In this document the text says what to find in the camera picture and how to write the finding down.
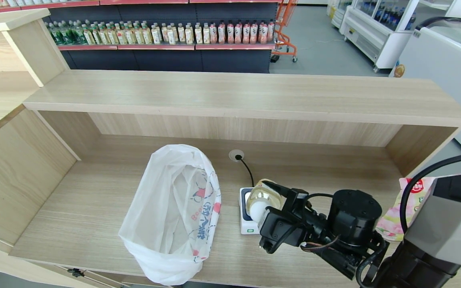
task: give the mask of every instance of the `wooden counter top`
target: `wooden counter top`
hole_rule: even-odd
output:
[[[49,9],[32,9],[0,13],[0,31],[9,31],[48,16]]]
[[[240,234],[238,191],[250,179],[227,154],[236,146],[245,150],[256,179],[267,177],[311,193],[361,189],[386,211],[399,192],[400,175],[379,147],[319,145],[314,149],[312,144],[101,135],[42,206],[10,255],[142,276],[117,233],[150,154],[164,144],[180,142],[197,146],[208,156],[222,191],[210,257],[194,281],[289,288],[357,286],[315,255],[285,244],[269,255],[258,247],[258,235]],[[319,212],[327,213],[330,200],[311,201]],[[446,287],[461,288],[461,274]]]
[[[71,70],[31,110],[461,127],[461,106],[430,80],[207,72]]]

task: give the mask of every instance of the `orange shopping cart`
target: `orange shopping cart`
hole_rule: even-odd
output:
[[[291,43],[291,39],[282,32],[284,27],[287,27],[289,24],[289,20],[291,20],[291,16],[293,15],[293,11],[295,10],[296,4],[298,0],[282,0],[279,4],[279,9],[277,10],[277,25],[279,26],[278,29],[275,29],[275,33],[277,38],[275,40],[275,49],[272,54],[275,55],[292,55],[293,62],[298,61],[296,57],[296,46]],[[280,51],[283,46],[286,47],[286,51]]]

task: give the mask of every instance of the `white plastic bag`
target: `white plastic bag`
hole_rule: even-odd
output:
[[[209,256],[221,193],[209,159],[193,146],[152,153],[118,235],[143,273],[180,285]]]

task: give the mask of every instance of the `pink bottle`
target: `pink bottle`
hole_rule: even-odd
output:
[[[247,20],[245,25],[243,25],[243,44],[248,44],[250,42],[250,23]]]
[[[218,26],[218,42],[225,44],[225,23],[223,20],[220,21],[220,25]]]
[[[261,22],[259,26],[259,42],[261,44],[266,44],[268,42],[268,25]]]
[[[234,25],[232,24],[232,20],[229,20],[229,24],[227,25],[227,43],[234,44]]]
[[[267,37],[268,42],[273,41],[274,31],[275,31],[275,22],[273,22],[273,19],[271,19],[268,24],[268,37]]]
[[[257,21],[254,20],[254,22],[250,26],[250,44],[255,44],[257,42],[257,30]]]
[[[234,27],[234,43],[241,44],[241,30],[243,25],[241,24],[241,20],[238,20],[238,23]]]

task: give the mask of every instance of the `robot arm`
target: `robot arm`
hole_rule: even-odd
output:
[[[350,280],[355,277],[361,288],[439,288],[461,267],[461,175],[435,180],[403,242],[385,260],[389,243],[375,231],[382,209],[371,195],[359,190],[309,195],[264,184],[286,198],[282,210],[267,207],[258,223],[260,246],[269,254],[282,243],[299,246]],[[308,202],[318,196],[332,197],[328,217]]]

